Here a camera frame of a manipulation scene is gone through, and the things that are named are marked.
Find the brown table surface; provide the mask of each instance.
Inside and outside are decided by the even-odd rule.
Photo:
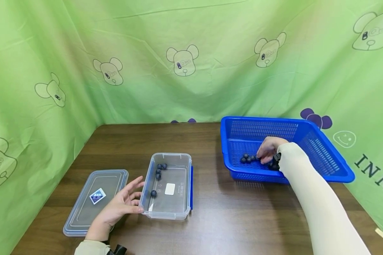
[[[121,244],[130,255],[312,254],[307,222],[291,188],[232,180],[223,163],[219,131],[219,123],[101,126],[12,254],[73,254],[83,237],[66,237],[62,228],[88,175],[127,169],[131,181],[146,175],[156,152],[192,156],[194,210],[184,222],[130,215],[114,228],[113,249]],[[383,255],[383,239],[369,215],[344,185],[331,187],[372,255]]]

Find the beige sleeve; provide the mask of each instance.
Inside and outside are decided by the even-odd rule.
[[[328,183],[295,143],[278,148],[280,171],[304,210],[314,255],[370,255]]]
[[[74,255],[107,255],[111,247],[102,242],[84,240],[75,249]]]

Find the label sticker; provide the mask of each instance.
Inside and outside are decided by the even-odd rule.
[[[175,187],[176,187],[176,185],[174,183],[168,183],[166,185],[165,195],[173,196],[174,195],[174,188]]]
[[[92,195],[89,196],[90,200],[92,201],[92,204],[98,203],[104,197],[106,197],[106,194],[102,188],[98,188],[97,191],[95,191],[94,193],[92,193]]]

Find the blue plastic basket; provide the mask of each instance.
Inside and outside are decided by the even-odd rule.
[[[221,120],[221,147],[224,164],[234,180],[289,183],[280,171],[271,171],[259,161],[240,163],[244,153],[256,155],[267,136],[297,143],[307,153],[313,167],[327,182],[352,182],[355,174],[334,145],[307,120],[224,117]]]

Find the plastic container lid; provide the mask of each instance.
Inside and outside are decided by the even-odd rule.
[[[125,187],[128,175],[123,169],[92,172],[71,210],[63,233],[69,237],[85,236],[95,217]]]

